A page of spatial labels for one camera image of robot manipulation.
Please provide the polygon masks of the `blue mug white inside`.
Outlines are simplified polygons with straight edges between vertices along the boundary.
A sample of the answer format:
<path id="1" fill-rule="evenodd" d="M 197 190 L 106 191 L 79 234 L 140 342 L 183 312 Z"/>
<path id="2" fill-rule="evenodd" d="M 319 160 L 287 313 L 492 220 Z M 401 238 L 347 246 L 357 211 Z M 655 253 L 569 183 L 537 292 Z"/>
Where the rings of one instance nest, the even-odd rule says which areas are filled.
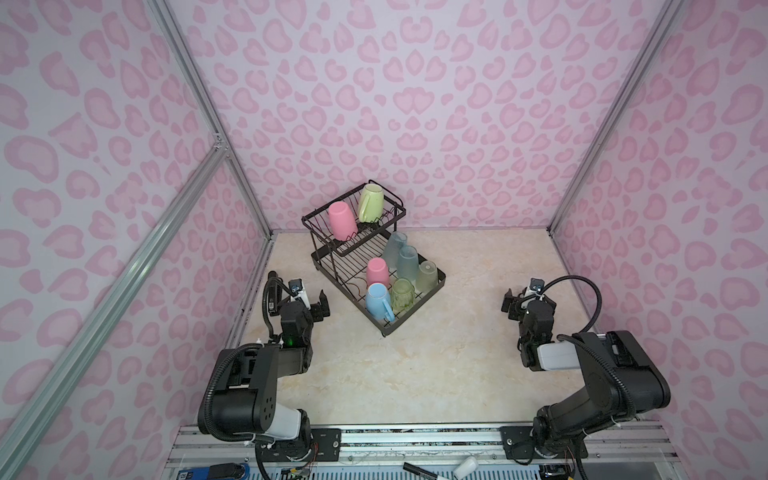
<path id="1" fill-rule="evenodd" d="M 382 283 L 372 283 L 366 292 L 365 306 L 368 313 L 377 322 L 392 323 L 395 314 L 391 305 L 388 288 Z"/>

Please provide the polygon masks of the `pink cup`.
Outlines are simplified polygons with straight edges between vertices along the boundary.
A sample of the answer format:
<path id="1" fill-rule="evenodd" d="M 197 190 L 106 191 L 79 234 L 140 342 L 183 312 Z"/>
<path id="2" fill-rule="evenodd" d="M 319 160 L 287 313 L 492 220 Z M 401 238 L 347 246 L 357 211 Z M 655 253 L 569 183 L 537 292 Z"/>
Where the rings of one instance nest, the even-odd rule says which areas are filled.
<path id="1" fill-rule="evenodd" d="M 357 235 L 356 217 L 346 202 L 333 202 L 328 207 L 328 217 L 331 233 L 336 240 L 345 242 Z"/>
<path id="2" fill-rule="evenodd" d="M 381 257 L 374 257 L 368 261 L 366 268 L 366 282 L 368 286 L 379 283 L 386 288 L 390 286 L 390 273 L 386 261 Z"/>

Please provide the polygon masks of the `green transparent cup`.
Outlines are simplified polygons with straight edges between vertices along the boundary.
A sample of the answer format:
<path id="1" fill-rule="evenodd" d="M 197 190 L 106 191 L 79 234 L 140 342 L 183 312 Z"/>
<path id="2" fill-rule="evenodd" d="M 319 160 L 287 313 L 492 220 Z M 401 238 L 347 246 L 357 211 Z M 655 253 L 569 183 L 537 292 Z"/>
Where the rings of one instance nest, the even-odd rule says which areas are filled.
<path id="1" fill-rule="evenodd" d="M 391 287 L 390 297 L 395 313 L 404 312 L 415 302 L 416 292 L 412 282 L 407 278 L 398 278 Z"/>

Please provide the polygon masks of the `teal frosted tumbler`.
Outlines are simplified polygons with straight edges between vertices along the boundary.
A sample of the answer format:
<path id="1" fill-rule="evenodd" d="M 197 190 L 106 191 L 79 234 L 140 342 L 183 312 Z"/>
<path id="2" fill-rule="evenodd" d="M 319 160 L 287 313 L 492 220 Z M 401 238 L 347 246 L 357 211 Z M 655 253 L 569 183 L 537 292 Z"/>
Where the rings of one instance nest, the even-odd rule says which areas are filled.
<path id="1" fill-rule="evenodd" d="M 396 274 L 399 278 L 415 283 L 419 273 L 419 257 L 417 249 L 411 245 L 400 248 L 396 262 Z"/>
<path id="2" fill-rule="evenodd" d="M 397 268 L 399 252 L 404 246 L 407 245 L 407 240 L 407 235 L 400 231 L 394 231 L 391 233 L 381 255 L 381 258 L 386 262 L 387 268 L 389 270 L 395 270 Z"/>

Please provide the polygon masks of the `light green mug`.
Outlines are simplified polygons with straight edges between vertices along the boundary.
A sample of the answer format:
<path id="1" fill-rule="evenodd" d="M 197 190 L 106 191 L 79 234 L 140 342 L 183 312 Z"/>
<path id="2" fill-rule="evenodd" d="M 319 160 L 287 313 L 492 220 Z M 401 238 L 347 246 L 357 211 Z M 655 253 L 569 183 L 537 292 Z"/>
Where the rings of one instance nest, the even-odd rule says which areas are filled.
<path id="1" fill-rule="evenodd" d="M 361 223 L 378 222 L 384 210 L 384 191 L 376 183 L 368 183 L 361 192 L 357 217 Z"/>

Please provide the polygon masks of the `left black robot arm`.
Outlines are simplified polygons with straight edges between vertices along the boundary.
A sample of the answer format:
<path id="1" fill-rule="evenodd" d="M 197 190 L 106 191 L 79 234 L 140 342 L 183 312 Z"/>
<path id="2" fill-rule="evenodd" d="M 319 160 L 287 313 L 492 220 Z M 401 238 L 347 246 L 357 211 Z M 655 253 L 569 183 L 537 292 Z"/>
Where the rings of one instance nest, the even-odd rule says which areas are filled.
<path id="1" fill-rule="evenodd" d="M 294 299 L 280 307 L 282 332 L 276 341 L 222 350 L 198 410 L 200 432 L 252 443 L 260 455 L 271 449 L 293 461 L 310 458 L 315 447 L 308 414 L 278 402 L 278 379 L 309 370 L 314 326 L 330 314 L 324 293 L 310 305 Z"/>

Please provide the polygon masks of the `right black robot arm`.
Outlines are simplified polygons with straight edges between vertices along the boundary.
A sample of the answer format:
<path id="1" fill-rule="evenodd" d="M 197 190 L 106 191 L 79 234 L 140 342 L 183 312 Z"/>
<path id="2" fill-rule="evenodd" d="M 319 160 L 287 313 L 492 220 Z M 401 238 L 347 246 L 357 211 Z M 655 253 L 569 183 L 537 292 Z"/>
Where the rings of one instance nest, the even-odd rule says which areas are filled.
<path id="1" fill-rule="evenodd" d="M 593 332 L 603 295 L 591 279 L 572 278 L 595 295 L 587 324 L 572 334 L 554 332 L 557 304 L 548 293 L 568 279 L 533 278 L 521 292 L 507 291 L 500 307 L 518 325 L 516 348 L 525 368 L 576 370 L 584 382 L 567 398 L 541 407 L 526 437 L 506 438 L 505 455 L 519 465 L 530 465 L 536 458 L 564 457 L 581 467 L 589 435 L 632 421 L 640 413 L 663 409 L 671 401 L 667 380 L 631 332 Z"/>

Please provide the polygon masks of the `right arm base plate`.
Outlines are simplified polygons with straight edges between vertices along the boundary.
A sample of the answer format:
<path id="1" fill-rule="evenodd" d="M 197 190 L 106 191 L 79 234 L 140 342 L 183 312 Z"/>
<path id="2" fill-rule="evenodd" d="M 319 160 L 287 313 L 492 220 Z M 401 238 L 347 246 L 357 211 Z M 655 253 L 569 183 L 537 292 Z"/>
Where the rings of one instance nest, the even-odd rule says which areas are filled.
<path id="1" fill-rule="evenodd" d="M 506 459 L 522 465 L 544 460 L 573 460 L 574 456 L 580 460 L 588 457 L 583 438 L 566 440 L 553 446 L 536 446 L 530 425 L 502 426 L 499 433 Z"/>

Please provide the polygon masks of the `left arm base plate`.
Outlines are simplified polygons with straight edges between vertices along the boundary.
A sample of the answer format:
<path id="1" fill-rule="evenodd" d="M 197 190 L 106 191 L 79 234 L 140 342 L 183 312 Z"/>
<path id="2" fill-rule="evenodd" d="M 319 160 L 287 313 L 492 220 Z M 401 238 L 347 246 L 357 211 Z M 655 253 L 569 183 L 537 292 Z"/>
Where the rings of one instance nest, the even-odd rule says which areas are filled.
<path id="1" fill-rule="evenodd" d="M 260 444 L 255 451 L 264 462 L 327 463 L 339 460 L 341 444 L 341 429 L 312 428 L 310 431 L 302 431 L 294 440 Z"/>

